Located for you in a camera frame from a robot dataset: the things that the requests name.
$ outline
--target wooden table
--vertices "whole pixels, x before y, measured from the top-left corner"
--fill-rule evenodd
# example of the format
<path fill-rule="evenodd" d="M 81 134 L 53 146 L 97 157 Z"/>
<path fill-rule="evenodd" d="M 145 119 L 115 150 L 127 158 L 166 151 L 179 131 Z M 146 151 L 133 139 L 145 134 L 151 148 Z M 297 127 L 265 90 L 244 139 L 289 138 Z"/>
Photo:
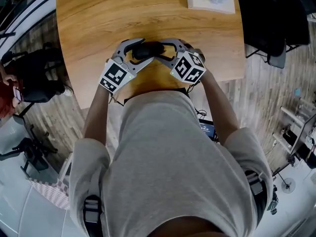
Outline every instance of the wooden table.
<path fill-rule="evenodd" d="M 66 68 L 82 109 L 119 43 L 183 39 L 200 48 L 218 81 L 244 77 L 244 43 L 238 0 L 235 14 L 193 10 L 187 0 L 57 0 L 57 23 Z M 188 86 L 155 60 L 116 95 L 118 100 L 157 89 Z"/>

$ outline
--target wooden floor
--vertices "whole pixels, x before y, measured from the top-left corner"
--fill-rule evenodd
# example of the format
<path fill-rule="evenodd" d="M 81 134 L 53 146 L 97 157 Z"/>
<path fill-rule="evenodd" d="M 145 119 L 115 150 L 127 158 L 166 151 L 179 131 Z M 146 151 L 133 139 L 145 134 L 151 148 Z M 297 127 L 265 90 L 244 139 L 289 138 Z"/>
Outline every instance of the wooden floor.
<path fill-rule="evenodd" d="M 283 70 L 269 66 L 261 56 L 254 55 L 246 60 L 244 79 L 220 83 L 241 126 L 248 126 L 257 134 L 272 171 L 287 164 L 287 153 L 281 145 L 277 144 L 272 149 L 272 132 L 279 132 L 284 125 L 279 122 L 280 107 L 295 108 L 297 98 L 294 91 L 297 88 L 301 90 L 301 97 L 309 101 L 314 99 L 316 24 L 310 24 L 310 33 L 311 45 L 288 53 Z M 59 45 L 55 14 L 32 29 L 14 50 L 34 51 L 46 41 Z M 246 53 L 252 50 L 252 47 L 247 47 Z M 64 77 L 63 69 L 60 68 L 61 72 L 58 72 L 60 77 Z M 211 119 L 201 84 L 194 88 L 190 97 L 198 110 L 207 111 L 206 119 Z M 79 109 L 75 97 L 55 96 L 48 103 L 35 104 L 26 114 L 27 123 L 34 124 L 40 136 L 48 131 L 49 140 L 59 149 L 58 154 L 49 158 L 57 170 L 72 151 L 74 142 L 81 137 L 87 111 Z M 107 148 L 111 155 L 118 146 L 121 113 L 122 106 L 113 102 L 109 105 Z"/>

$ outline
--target gray t-shirt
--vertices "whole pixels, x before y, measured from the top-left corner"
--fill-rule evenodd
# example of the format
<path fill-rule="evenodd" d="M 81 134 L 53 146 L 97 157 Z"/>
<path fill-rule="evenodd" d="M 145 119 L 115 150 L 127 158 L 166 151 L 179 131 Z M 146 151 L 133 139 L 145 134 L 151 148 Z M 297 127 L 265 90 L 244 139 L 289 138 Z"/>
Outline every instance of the gray t-shirt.
<path fill-rule="evenodd" d="M 246 170 L 266 182 L 267 206 L 272 198 L 271 171 L 250 129 L 215 144 L 201 130 L 190 99 L 177 91 L 126 103 L 111 165 L 106 148 L 93 139 L 78 140 L 73 154 L 71 217 L 85 233 L 83 202 L 93 193 L 101 196 L 107 237 L 146 237 L 181 216 L 208 220 L 231 237 L 250 236 L 257 211 Z"/>

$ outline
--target hand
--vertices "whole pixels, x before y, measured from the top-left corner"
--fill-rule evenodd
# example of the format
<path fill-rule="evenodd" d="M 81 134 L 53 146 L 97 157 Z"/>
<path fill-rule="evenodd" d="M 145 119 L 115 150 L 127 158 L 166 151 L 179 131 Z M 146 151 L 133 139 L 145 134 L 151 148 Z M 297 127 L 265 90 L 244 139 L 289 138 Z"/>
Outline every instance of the hand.
<path fill-rule="evenodd" d="M 12 99 L 12 105 L 14 108 L 17 107 L 19 103 L 20 103 L 20 100 L 17 99 L 16 97 Z"/>
<path fill-rule="evenodd" d="M 6 75 L 4 78 L 3 78 L 3 83 L 8 85 L 9 86 L 9 82 L 8 80 L 12 80 L 12 81 L 18 81 L 18 78 L 14 75 Z"/>

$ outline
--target wooden tabletop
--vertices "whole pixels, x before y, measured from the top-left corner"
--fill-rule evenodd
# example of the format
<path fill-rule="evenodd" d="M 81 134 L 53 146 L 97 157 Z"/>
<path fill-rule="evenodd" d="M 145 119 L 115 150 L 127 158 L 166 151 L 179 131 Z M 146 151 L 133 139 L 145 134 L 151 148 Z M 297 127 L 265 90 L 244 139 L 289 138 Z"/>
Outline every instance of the wooden tabletop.
<path fill-rule="evenodd" d="M 187 0 L 57 0 L 60 43 L 79 106 L 91 105 L 98 79 L 123 40 L 183 39 L 202 50 L 205 66 L 218 81 L 244 77 L 245 55 L 241 14 L 188 9 Z M 170 69 L 153 61 L 125 85 L 118 100 L 188 86 Z"/>

